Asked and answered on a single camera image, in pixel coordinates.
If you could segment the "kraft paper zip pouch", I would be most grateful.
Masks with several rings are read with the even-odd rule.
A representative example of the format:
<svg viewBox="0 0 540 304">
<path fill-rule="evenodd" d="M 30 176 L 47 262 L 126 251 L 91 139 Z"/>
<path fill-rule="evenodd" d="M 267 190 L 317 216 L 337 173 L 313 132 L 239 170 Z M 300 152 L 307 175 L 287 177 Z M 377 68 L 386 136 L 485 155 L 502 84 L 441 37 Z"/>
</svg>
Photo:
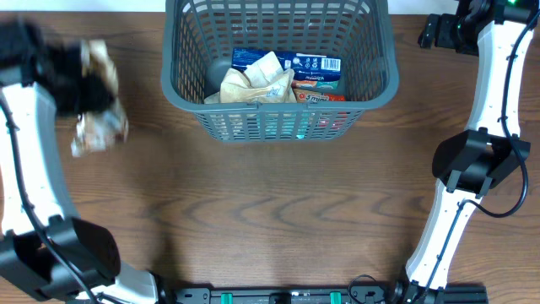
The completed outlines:
<svg viewBox="0 0 540 304">
<path fill-rule="evenodd" d="M 240 91 L 225 91 L 210 95 L 204 100 L 205 105 L 231 104 L 231 103 L 247 103 L 247 104 L 296 104 L 297 100 L 292 89 L 283 90 L 240 90 Z M 259 128 L 259 116 L 253 113 L 230 114 L 228 115 L 230 126 L 233 129 L 239 129 L 246 122 L 246 128 Z M 211 125 L 220 132 L 224 131 L 227 126 L 224 121 L 224 116 L 221 114 L 212 114 L 209 118 L 197 116 L 197 120 L 205 127 L 210 128 Z"/>
</svg>

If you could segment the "beige pouch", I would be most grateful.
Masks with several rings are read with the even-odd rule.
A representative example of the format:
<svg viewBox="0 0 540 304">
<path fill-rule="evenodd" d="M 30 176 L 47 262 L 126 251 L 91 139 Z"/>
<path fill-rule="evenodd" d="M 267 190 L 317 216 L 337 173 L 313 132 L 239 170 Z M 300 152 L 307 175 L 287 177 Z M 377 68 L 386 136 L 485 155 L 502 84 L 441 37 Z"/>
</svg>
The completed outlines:
<svg viewBox="0 0 540 304">
<path fill-rule="evenodd" d="M 249 65 L 244 72 L 230 68 L 220 85 L 220 91 L 240 90 L 287 90 L 292 89 L 294 70 L 283 70 L 275 57 L 269 52 L 263 58 Z"/>
</svg>

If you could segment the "orange San Remo spaghetti pack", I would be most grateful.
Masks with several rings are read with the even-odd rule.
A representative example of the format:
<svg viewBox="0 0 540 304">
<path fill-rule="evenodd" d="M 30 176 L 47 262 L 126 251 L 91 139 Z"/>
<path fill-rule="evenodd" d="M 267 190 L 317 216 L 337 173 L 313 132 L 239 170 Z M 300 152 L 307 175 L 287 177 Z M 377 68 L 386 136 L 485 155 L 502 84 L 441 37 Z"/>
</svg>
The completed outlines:
<svg viewBox="0 0 540 304">
<path fill-rule="evenodd" d="M 320 93 L 311 90 L 293 89 L 298 103 L 318 103 L 321 101 L 346 101 L 344 95 L 333 95 Z M 330 114 L 323 114 L 328 118 L 319 118 L 318 127 L 327 127 L 330 123 Z M 339 129 L 343 126 L 345 118 L 338 118 L 337 122 L 332 123 L 332 129 Z"/>
</svg>

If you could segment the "Kleenex tissue multipack box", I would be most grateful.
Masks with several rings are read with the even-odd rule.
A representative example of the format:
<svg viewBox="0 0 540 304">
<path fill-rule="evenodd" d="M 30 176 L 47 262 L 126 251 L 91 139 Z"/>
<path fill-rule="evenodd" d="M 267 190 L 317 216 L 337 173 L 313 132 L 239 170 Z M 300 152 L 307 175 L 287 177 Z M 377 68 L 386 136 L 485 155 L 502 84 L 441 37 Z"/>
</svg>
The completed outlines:
<svg viewBox="0 0 540 304">
<path fill-rule="evenodd" d="M 235 48 L 232 67 L 244 72 L 269 51 Z M 294 70 L 294 88 L 334 90 L 338 87 L 342 71 L 342 59 L 325 55 L 299 52 L 274 52 L 283 70 Z"/>
</svg>

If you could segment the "white brown snack bag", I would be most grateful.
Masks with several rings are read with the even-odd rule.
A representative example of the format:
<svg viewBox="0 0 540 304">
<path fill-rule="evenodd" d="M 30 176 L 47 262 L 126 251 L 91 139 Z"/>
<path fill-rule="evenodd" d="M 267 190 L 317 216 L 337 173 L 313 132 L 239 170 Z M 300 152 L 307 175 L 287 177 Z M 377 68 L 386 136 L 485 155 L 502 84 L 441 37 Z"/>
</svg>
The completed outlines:
<svg viewBox="0 0 540 304">
<path fill-rule="evenodd" d="M 84 111 L 78 116 L 76 135 L 71 143 L 74 157 L 101 152 L 127 141 L 129 123 L 119 99 L 119 81 L 115 63 L 103 40 L 81 42 L 83 80 L 91 76 L 109 94 L 111 103 L 104 110 Z"/>
</svg>

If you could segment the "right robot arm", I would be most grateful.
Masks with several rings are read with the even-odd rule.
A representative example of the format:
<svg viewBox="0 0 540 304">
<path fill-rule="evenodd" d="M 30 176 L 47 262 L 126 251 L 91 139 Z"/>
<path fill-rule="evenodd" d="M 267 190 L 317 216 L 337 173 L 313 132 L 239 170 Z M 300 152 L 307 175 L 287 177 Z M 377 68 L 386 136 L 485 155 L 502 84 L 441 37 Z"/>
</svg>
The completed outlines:
<svg viewBox="0 0 540 304">
<path fill-rule="evenodd" d="M 441 142 L 435 151 L 433 207 L 400 279 L 386 293 L 387 303 L 488 302 L 485 287 L 451 285 L 448 272 L 475 211 L 509 217 L 527 197 L 525 161 L 531 145 L 521 139 L 518 103 L 527 49 L 538 21 L 538 0 L 466 0 L 458 3 L 454 14 L 427 18 L 419 46 L 478 57 L 478 78 L 464 131 Z M 514 170 L 522 177 L 516 204 L 505 212 L 487 210 L 482 199 Z"/>
</svg>

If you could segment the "light teal wipes packet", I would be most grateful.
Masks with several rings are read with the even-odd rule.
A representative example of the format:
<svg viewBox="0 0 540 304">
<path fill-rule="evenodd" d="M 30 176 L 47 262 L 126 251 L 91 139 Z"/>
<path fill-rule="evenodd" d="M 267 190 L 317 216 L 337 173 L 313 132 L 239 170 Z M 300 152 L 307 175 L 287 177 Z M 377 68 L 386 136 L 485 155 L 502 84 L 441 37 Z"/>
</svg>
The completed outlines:
<svg viewBox="0 0 540 304">
<path fill-rule="evenodd" d="M 271 112 L 265 116 L 266 139 L 304 139 L 311 129 L 313 112 Z"/>
</svg>

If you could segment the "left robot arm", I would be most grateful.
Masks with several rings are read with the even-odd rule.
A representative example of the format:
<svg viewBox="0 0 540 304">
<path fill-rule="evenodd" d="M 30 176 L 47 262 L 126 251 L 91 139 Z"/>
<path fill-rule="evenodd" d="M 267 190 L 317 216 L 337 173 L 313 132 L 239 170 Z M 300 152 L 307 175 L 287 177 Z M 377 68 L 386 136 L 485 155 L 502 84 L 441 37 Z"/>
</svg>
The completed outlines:
<svg viewBox="0 0 540 304">
<path fill-rule="evenodd" d="M 48 43 L 22 19 L 1 23 L 1 275 L 37 301 L 169 303 L 160 280 L 122 262 L 113 235 L 83 220 L 68 192 L 55 123 L 76 116 L 76 156 L 127 137 L 103 41 Z"/>
</svg>

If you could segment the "grey plastic mesh basket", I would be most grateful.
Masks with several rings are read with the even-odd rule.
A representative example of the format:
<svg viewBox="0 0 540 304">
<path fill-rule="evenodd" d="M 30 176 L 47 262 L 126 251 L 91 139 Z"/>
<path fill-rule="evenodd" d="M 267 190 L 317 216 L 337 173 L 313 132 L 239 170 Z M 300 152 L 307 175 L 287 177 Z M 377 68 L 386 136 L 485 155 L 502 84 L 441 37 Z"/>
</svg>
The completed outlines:
<svg viewBox="0 0 540 304">
<path fill-rule="evenodd" d="M 397 93 L 386 1 L 167 0 L 165 12 L 163 93 L 218 140 L 330 140 Z M 336 100 L 206 104 L 236 48 L 317 56 L 341 72 Z"/>
</svg>

